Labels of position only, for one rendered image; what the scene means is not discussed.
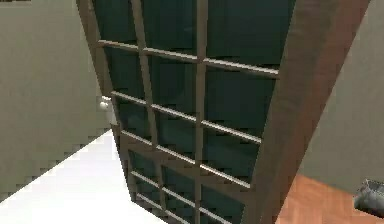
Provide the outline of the brown glazed room door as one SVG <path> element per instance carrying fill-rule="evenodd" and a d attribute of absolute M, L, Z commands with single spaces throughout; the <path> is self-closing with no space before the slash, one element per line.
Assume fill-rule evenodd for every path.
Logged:
<path fill-rule="evenodd" d="M 131 200 L 277 224 L 371 0 L 75 0 Z"/>

